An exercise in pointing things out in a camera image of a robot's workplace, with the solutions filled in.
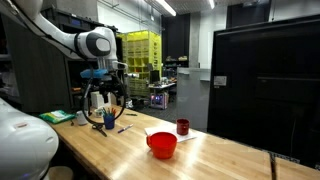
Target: wooden tabletop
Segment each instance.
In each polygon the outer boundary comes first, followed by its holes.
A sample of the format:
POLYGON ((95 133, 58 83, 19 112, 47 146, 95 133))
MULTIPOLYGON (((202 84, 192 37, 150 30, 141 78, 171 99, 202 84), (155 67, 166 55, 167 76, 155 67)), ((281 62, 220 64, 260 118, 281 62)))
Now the wooden tabletop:
POLYGON ((101 178, 108 179, 272 179, 270 157, 250 147, 192 130, 197 138, 177 144, 172 158, 153 157, 146 144, 144 128, 169 124, 135 111, 122 115, 115 128, 104 130, 90 124, 52 125, 60 139, 101 178), (130 124, 132 128, 118 134, 130 124))
POLYGON ((284 159, 276 158, 275 160, 276 178, 290 180, 311 180, 320 179, 320 171, 311 169, 300 164, 296 164, 284 159))

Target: computer monitor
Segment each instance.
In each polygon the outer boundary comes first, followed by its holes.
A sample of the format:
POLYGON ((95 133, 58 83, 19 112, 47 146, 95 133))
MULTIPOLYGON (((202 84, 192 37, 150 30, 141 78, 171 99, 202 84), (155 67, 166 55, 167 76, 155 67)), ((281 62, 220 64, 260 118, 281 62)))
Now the computer monitor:
POLYGON ((150 84, 160 81, 160 73, 158 70, 150 71, 150 84))
POLYGON ((216 31, 208 132, 320 162, 319 29, 317 15, 216 31))

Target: fluorescent light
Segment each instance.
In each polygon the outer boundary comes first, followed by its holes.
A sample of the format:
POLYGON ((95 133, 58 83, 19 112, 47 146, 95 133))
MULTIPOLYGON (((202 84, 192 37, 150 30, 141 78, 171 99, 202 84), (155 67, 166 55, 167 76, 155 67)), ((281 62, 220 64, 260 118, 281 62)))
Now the fluorescent light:
POLYGON ((211 6, 211 9, 213 9, 213 8, 214 8, 214 2, 213 2, 213 0, 209 0, 209 3, 210 3, 210 6, 211 6))
POLYGON ((172 7, 167 2, 165 2, 164 0, 157 0, 157 2, 162 7, 164 7, 172 16, 176 16, 177 13, 172 9, 172 7))

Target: paper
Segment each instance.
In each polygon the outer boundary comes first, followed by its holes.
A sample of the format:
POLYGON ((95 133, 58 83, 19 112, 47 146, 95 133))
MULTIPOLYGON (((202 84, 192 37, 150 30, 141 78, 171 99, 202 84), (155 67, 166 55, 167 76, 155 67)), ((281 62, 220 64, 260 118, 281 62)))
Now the paper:
POLYGON ((181 136, 177 134, 177 125, 149 127, 149 128, 144 128, 144 130, 146 131, 147 135, 151 135, 157 132, 169 132, 171 134, 174 134, 177 137, 178 142, 186 141, 186 140, 197 137, 196 134, 193 133, 190 129, 187 135, 181 136))
POLYGON ((53 114, 56 118, 63 118, 64 115, 61 114, 59 111, 52 111, 51 114, 53 114))

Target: ceiling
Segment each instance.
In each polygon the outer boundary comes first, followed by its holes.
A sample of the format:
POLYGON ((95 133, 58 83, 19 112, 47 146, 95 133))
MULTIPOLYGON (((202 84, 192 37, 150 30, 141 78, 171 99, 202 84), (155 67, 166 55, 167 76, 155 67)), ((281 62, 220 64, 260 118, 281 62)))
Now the ceiling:
MULTIPOLYGON (((156 0, 144 0, 155 8, 163 16, 172 16, 167 10, 165 10, 156 0)), ((177 14, 187 14, 193 12, 199 12, 204 10, 210 10, 209 0, 165 0, 177 14)), ((257 2, 259 0, 214 0, 216 6, 229 6, 235 4, 242 4, 248 2, 257 2)))

